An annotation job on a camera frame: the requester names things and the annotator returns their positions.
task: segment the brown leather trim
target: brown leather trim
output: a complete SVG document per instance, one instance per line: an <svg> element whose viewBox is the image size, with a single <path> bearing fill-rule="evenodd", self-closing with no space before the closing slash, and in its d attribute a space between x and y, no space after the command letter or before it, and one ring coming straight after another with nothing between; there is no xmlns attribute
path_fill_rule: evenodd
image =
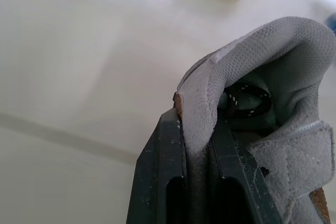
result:
<svg viewBox="0 0 336 224"><path fill-rule="evenodd" d="M322 188L312 191L310 193L310 198L316 207L317 212L324 221L325 224L330 224L330 217L327 207L326 196Z"/></svg>
<svg viewBox="0 0 336 224"><path fill-rule="evenodd" d="M182 97L180 94L176 94L175 97L175 102L176 102L176 110L177 113L179 114L180 118L182 118Z"/></svg>

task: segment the white surface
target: white surface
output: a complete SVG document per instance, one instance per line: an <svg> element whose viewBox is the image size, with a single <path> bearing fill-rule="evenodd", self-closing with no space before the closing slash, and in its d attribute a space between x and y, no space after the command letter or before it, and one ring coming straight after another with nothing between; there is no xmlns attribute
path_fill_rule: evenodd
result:
<svg viewBox="0 0 336 224"><path fill-rule="evenodd" d="M330 0L0 4L0 222L37 224L125 223L134 161L183 73L275 18L336 10ZM333 126L335 75L320 96Z"/></svg>

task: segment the black plastic slot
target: black plastic slot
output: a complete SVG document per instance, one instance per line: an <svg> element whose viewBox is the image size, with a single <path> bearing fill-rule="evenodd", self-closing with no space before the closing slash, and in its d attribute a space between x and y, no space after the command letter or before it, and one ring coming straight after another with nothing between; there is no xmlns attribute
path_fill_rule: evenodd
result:
<svg viewBox="0 0 336 224"><path fill-rule="evenodd" d="M221 179L212 206L210 224L254 224L244 189L235 179Z"/></svg>
<svg viewBox="0 0 336 224"><path fill-rule="evenodd" d="M185 223L186 199L183 178L177 177L167 185L167 224Z"/></svg>

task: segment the shoe upper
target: shoe upper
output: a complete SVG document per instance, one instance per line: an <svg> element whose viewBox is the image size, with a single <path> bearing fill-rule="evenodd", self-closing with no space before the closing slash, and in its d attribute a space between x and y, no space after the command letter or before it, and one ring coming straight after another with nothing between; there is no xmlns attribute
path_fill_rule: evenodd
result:
<svg viewBox="0 0 336 224"><path fill-rule="evenodd" d="M190 223L205 222L206 146L225 88L253 72L272 96L278 128L247 148L283 223L328 223L320 188L334 174L332 128L319 121L318 88L336 55L336 38L315 21L285 17L199 60L177 87L190 187Z"/></svg>

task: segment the gray shoe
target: gray shoe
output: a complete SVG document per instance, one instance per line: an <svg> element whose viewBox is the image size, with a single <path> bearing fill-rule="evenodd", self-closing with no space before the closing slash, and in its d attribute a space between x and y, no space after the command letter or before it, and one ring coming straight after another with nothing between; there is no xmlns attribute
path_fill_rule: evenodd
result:
<svg viewBox="0 0 336 224"><path fill-rule="evenodd" d="M330 223L321 187L334 175L333 133L319 121L318 88L335 55L336 37L326 26L285 17L207 55L188 70L175 101L192 181L190 223L206 223L207 143L218 105L225 107L229 99L223 91L237 81L271 95L267 115L228 122L233 130L247 130L238 137L249 140L246 146L258 166L269 170L265 181L283 223ZM252 110L258 104L250 98L241 100L239 105L245 109L249 103ZM266 136L254 133L266 127L272 129Z"/></svg>

